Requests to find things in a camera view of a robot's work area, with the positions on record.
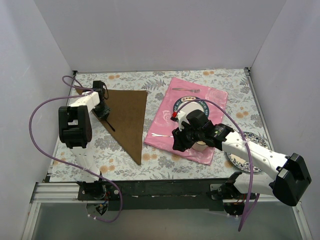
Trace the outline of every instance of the floral tablecloth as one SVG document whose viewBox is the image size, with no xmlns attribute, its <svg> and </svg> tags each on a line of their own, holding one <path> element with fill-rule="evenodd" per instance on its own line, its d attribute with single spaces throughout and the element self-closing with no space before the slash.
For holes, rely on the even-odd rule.
<svg viewBox="0 0 320 240">
<path fill-rule="evenodd" d="M 268 143 L 243 69 L 83 73 L 77 74 L 76 79 L 88 88 L 92 87 L 94 80 L 101 80 L 108 89 L 146 90 L 148 96 L 141 139 L 143 141 L 173 77 L 228 92 L 227 113 L 243 131 L 252 132 Z M 92 114 L 90 120 L 94 160 L 102 175 L 110 180 L 228 178 L 233 172 L 239 171 L 228 160 L 226 154 L 217 149 L 212 164 L 204 165 L 145 144 L 142 147 L 142 164 L 137 165 Z M 234 128 L 227 117 L 223 118 L 222 123 Z M 75 163 L 75 157 L 61 142 L 58 143 L 55 156 Z M 55 161 L 50 182 L 75 182 L 80 181 L 81 176 L 81 170 Z"/>
</svg>

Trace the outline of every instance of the blue and white plate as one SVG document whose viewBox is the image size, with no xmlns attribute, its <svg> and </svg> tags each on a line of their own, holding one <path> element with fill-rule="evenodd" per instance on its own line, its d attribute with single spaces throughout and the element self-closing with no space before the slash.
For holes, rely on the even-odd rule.
<svg viewBox="0 0 320 240">
<path fill-rule="evenodd" d="M 244 136 L 245 138 L 248 140 L 248 141 L 251 141 L 255 144 L 258 144 L 266 149 L 269 149 L 267 143 L 265 142 L 265 140 L 263 140 L 261 137 L 259 137 L 258 135 L 252 133 L 252 132 L 243 132 L 244 133 Z M 244 172 L 247 172 L 247 173 L 250 173 L 250 164 L 249 162 L 243 160 L 242 158 L 236 156 L 236 155 L 233 155 L 231 153 L 227 153 L 226 154 L 227 157 L 230 159 L 230 161 L 237 167 L 239 168 L 240 170 L 244 171 Z M 262 170 L 256 166 L 253 166 L 253 172 L 254 173 L 258 173 L 258 172 L 261 172 Z"/>
</svg>

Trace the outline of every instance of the white wall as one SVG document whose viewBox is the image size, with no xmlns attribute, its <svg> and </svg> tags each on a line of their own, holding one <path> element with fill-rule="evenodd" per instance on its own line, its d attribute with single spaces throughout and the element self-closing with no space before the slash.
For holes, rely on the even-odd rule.
<svg viewBox="0 0 320 240">
<path fill-rule="evenodd" d="M 35 182 L 50 161 L 33 146 L 29 117 L 41 102 L 67 95 L 61 76 L 71 69 L 33 0 L 0 0 L 0 239 L 17 240 L 25 227 Z M 53 153 L 57 110 L 45 106 L 34 120 L 36 140 Z"/>
<path fill-rule="evenodd" d="M 312 183 L 302 207 L 320 238 L 320 2 L 287 0 L 254 64 L 252 79 L 275 149 L 302 155 Z"/>
<path fill-rule="evenodd" d="M 35 0 L 80 72 L 252 66 L 286 0 Z"/>
</svg>

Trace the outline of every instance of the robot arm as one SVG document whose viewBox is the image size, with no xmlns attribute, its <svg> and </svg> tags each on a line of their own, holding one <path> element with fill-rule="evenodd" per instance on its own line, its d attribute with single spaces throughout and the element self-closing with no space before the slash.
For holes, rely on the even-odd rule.
<svg viewBox="0 0 320 240">
<path fill-rule="evenodd" d="M 188 114 L 180 111 L 176 118 L 171 119 L 179 123 L 179 127 L 172 131 L 174 150 L 184 152 L 196 142 L 202 141 L 209 147 L 249 161 L 246 142 L 239 133 L 224 124 L 213 125 L 201 110 L 193 110 Z M 296 153 L 289 157 L 251 141 L 248 145 L 253 165 L 267 173 L 267 176 L 254 176 L 252 192 L 275 196 L 289 206 L 297 205 L 311 183 L 304 159 Z M 217 199 L 238 197 L 248 192 L 249 179 L 248 174 L 235 172 L 226 183 L 211 193 Z"/>
<path fill-rule="evenodd" d="M 110 108 L 105 104 L 104 83 L 93 81 L 93 90 L 94 92 L 79 98 L 69 106 L 59 108 L 59 138 L 75 155 L 78 165 L 99 175 L 100 170 L 95 164 L 90 143 L 92 128 L 89 113 L 93 111 L 98 118 L 106 120 Z M 90 183 L 98 180 L 98 177 L 83 172 L 82 180 Z"/>
</svg>

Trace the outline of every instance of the purple cable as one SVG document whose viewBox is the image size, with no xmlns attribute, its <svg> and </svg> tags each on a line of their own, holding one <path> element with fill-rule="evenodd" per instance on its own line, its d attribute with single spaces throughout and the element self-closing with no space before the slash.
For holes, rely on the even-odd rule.
<svg viewBox="0 0 320 240">
<path fill-rule="evenodd" d="M 69 83 L 67 83 L 67 82 L 65 81 L 65 78 L 73 79 L 73 80 L 74 80 L 75 82 L 77 82 L 80 86 L 72 86 L 72 85 L 70 85 Z M 81 83 L 78 82 L 78 81 L 77 81 L 74 77 L 72 77 L 72 76 L 67 76 L 67 75 L 66 75 L 66 76 L 63 76 L 63 77 L 62 77 L 62 81 L 63 81 L 66 85 L 68 85 L 69 87 L 71 87 L 71 88 L 90 91 L 88 94 L 92 94 L 92 93 L 94 92 L 91 88 L 82 87 Z M 108 183 L 112 184 L 112 185 L 119 191 L 119 196 L 120 196 L 120 209 L 119 209 L 119 211 L 118 211 L 118 213 L 117 213 L 117 215 L 115 216 L 114 219 L 112 219 L 112 220 L 107 220 L 107 219 L 103 219 L 103 218 L 97 217 L 97 216 L 90 216 L 90 217 L 92 217 L 92 218 L 94 218 L 94 219 L 98 219 L 98 220 L 103 221 L 103 222 L 106 222 L 106 223 L 112 223 L 112 222 L 114 222 L 115 220 L 118 219 L 118 217 L 119 217 L 119 215 L 120 215 L 120 213 L 121 213 L 121 211 L 122 211 L 122 208 L 123 208 L 123 198 L 122 198 L 122 193 L 121 193 L 119 187 L 118 187 L 113 181 L 110 181 L 109 179 L 106 179 L 106 178 L 103 177 L 103 176 L 100 176 L 100 175 L 98 175 L 98 174 L 96 174 L 96 173 L 94 173 L 94 172 L 92 172 L 92 171 L 90 171 L 90 170 L 88 170 L 88 169 L 85 169 L 85 168 L 82 167 L 82 166 L 79 166 L 79 165 L 74 164 L 74 163 L 71 163 L 71 162 L 62 161 L 62 160 L 60 160 L 60 159 L 58 159 L 58 158 L 56 158 L 56 157 L 54 157 L 54 156 L 51 156 L 50 154 L 46 153 L 45 151 L 43 151 L 43 150 L 38 146 L 38 144 L 37 144 L 36 141 L 35 141 L 34 135 L 33 135 L 33 133 L 32 133 L 32 120 L 33 120 L 36 112 L 37 112 L 37 111 L 39 110 L 39 108 L 41 108 L 43 105 L 45 105 L 45 104 L 47 104 L 47 103 L 49 103 L 49 102 L 55 101 L 55 100 L 81 98 L 81 97 L 84 97 L 84 96 L 86 96 L 86 95 L 55 97 L 55 98 L 49 99 L 49 100 L 44 101 L 43 103 L 41 103 L 39 106 L 37 106 L 37 107 L 35 108 L 35 110 L 32 112 L 32 114 L 31 114 L 31 116 L 30 116 L 30 119 L 29 119 L 29 134 L 30 134 L 30 138 L 31 138 L 31 141 L 32 141 L 33 145 L 34 145 L 34 146 L 36 147 L 36 149 L 38 149 L 38 151 L 39 151 L 40 153 L 42 153 L 43 155 L 45 155 L 45 156 L 47 156 L 48 158 L 51 158 L 51 159 L 53 159 L 53 160 L 55 160 L 55 161 L 58 161 L 59 163 L 67 164 L 67 165 L 73 166 L 73 167 L 75 167 L 75 168 L 81 169 L 81 170 L 83 170 L 83 171 L 86 171 L 87 173 L 92 174 L 93 176 L 96 176 L 96 177 L 98 177 L 98 178 L 100 178 L 100 179 L 102 179 L 102 180 L 105 180 L 105 181 L 107 181 Z"/>
<path fill-rule="evenodd" d="M 232 117 L 225 111 L 222 109 L 222 107 L 220 107 L 218 104 L 216 104 L 215 102 L 213 101 L 210 101 L 210 100 L 207 100 L 207 99 L 194 99 L 194 100 L 189 100 L 186 104 L 184 104 L 183 106 L 181 106 L 177 111 L 176 113 L 178 113 L 183 107 L 185 107 L 186 105 L 188 105 L 189 103 L 192 103 L 192 102 L 200 102 L 200 101 L 203 101 L 203 102 L 207 102 L 207 103 L 210 103 L 210 104 L 213 104 L 214 106 L 216 106 L 218 109 L 220 109 L 227 117 L 228 119 L 230 119 L 230 121 L 235 125 L 235 127 L 238 129 L 242 139 L 244 141 L 246 141 L 246 137 L 244 135 L 244 132 L 240 129 L 239 125 L 232 119 Z M 252 163 L 252 156 L 251 156 L 251 152 L 250 152 L 250 148 L 249 148 L 249 145 L 248 143 L 246 142 L 245 144 L 245 148 L 248 152 L 248 157 L 249 157 L 249 165 L 250 165 L 250 179 L 249 179 L 249 188 L 248 188 L 248 193 L 247 193 L 247 197 L 246 197 L 246 200 L 245 200 L 245 204 L 244 204 L 244 209 L 243 209 L 243 214 L 242 214 L 242 218 L 241 218 L 241 221 L 240 221 L 240 224 L 239 224 L 239 228 L 238 228 L 238 231 L 240 232 L 245 221 L 247 220 L 249 214 L 251 213 L 251 211 L 253 210 L 253 208 L 256 206 L 257 202 L 258 202 L 258 199 L 259 199 L 259 196 L 260 194 L 257 194 L 256 195 L 256 198 L 255 198 L 255 201 L 252 205 L 252 207 L 250 209 L 249 208 L 249 201 L 250 201 L 250 195 L 251 195 L 251 190 L 252 190 L 252 184 L 253 184 L 253 179 L 254 179 L 254 165 Z"/>
</svg>

